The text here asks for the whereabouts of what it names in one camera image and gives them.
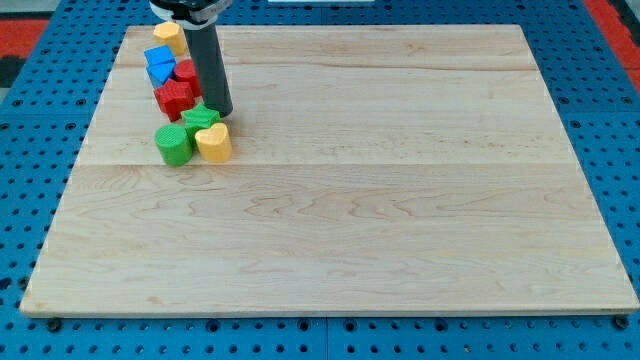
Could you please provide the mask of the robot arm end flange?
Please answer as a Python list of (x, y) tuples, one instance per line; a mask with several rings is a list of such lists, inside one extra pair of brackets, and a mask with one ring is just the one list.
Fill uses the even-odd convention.
[(214, 24), (233, 0), (150, 0), (151, 11), (160, 19), (185, 30), (200, 30)]

